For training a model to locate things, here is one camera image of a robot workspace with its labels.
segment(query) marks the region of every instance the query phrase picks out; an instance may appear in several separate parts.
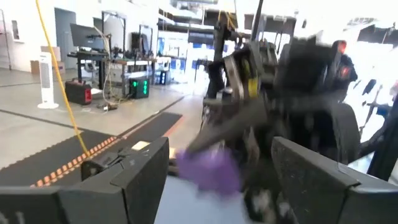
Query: gray concrete floor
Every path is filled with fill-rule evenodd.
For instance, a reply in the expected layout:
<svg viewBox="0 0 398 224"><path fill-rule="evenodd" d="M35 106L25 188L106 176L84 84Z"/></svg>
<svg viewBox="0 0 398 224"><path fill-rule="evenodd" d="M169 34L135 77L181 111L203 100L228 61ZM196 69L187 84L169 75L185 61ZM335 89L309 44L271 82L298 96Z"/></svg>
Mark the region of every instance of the gray concrete floor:
<svg viewBox="0 0 398 224"><path fill-rule="evenodd" d="M72 70L67 71L62 78L68 80L75 76L76 71ZM41 103L40 77L0 69L0 169L75 134L72 128L34 119L71 124L57 82L54 83L54 94L55 102L60 105L57 109L38 109L37 105ZM183 115L179 126L169 136L170 146L183 149L199 130L202 94L203 89L191 85L153 86L149 99L123 103L116 111L104 113L95 106L71 106L79 127L117 135L185 96L167 110ZM155 222L249 223L243 212L241 196L228 202L223 202L214 195L198 197L192 184L171 177L166 181Z"/></svg>

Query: cable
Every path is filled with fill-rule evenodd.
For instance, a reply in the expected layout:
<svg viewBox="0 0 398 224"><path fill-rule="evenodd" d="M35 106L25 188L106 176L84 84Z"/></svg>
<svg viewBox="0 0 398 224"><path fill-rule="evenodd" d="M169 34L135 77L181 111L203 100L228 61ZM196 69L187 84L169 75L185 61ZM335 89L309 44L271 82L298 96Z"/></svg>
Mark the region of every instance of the cable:
<svg viewBox="0 0 398 224"><path fill-rule="evenodd" d="M88 152L88 150L86 148L86 145L85 145L85 143L83 142L83 139L80 136L80 132L79 132L79 130L77 128L77 125L76 125L76 122L75 122L75 117L73 117L73 112L72 112L72 109L70 108L70 105L69 105L69 102L68 102L67 94L65 93L65 88L63 87L62 78L61 78L60 70L58 68L57 59L55 58L54 51L52 50L52 46L51 46L51 43L50 43L49 35L47 34L47 30L45 29L42 13L40 11L39 0L35 0L35 1L36 1L37 12L39 13L40 23L41 23L42 28L43 28L44 36L45 36L45 39L47 41L47 45L49 46L52 60L55 62L55 73L57 74L58 84L60 85L60 88L61 88L63 100L65 102L65 105L67 106L67 109L68 109L68 114L69 114L69 117L70 117L70 121L72 122L73 129L75 130L76 136L79 139L81 148L83 149L83 151L87 155L87 157L89 157L90 153Z"/></svg>

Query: white tower fan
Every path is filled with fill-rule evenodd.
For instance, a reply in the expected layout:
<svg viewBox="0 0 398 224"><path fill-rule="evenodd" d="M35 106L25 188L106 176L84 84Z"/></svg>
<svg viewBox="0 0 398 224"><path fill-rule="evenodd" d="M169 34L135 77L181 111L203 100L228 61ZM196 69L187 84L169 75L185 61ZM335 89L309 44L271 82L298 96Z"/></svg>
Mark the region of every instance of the white tower fan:
<svg viewBox="0 0 398 224"><path fill-rule="evenodd" d="M54 103L54 82L52 78L51 54L41 52L39 59L40 86L42 89L42 103L37 105L40 109L54 109L58 104Z"/></svg>

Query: cardboard box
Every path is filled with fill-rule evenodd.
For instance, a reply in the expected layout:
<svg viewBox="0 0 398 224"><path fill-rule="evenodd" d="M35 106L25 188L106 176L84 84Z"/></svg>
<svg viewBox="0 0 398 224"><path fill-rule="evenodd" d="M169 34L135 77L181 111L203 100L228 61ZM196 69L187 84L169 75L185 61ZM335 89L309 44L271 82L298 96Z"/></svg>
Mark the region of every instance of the cardboard box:
<svg viewBox="0 0 398 224"><path fill-rule="evenodd" d="M47 46L41 46L40 47L42 49L42 52L49 52L50 53L50 49ZM58 62L60 62L61 59L61 50L59 47L52 47L52 50L54 51L55 54L55 58L57 59Z"/></svg>
<svg viewBox="0 0 398 224"><path fill-rule="evenodd" d="M65 74L65 63L64 62L57 62L58 63L58 69L60 70L60 74ZM55 75L55 66L54 64L52 65L52 73Z"/></svg>
<svg viewBox="0 0 398 224"><path fill-rule="evenodd" d="M38 60L30 61L30 72L33 75L40 75L40 65Z"/></svg>
<svg viewBox="0 0 398 224"><path fill-rule="evenodd" d="M65 74L65 63L63 62L57 62L58 63L58 69L60 70L60 74ZM33 75L40 75L40 63L38 60L31 60L30 61L30 72ZM52 66L52 73L55 75L55 67L54 65Z"/></svg>

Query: purple object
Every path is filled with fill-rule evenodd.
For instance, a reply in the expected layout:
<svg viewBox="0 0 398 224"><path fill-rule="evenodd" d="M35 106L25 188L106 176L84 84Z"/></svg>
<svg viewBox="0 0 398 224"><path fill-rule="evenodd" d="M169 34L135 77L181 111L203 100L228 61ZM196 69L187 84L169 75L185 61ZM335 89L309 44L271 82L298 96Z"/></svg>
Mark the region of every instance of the purple object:
<svg viewBox="0 0 398 224"><path fill-rule="evenodd" d="M176 159L179 175L197 184L200 190L229 196L241 188L239 169L229 150L208 150L195 157L180 152Z"/></svg>

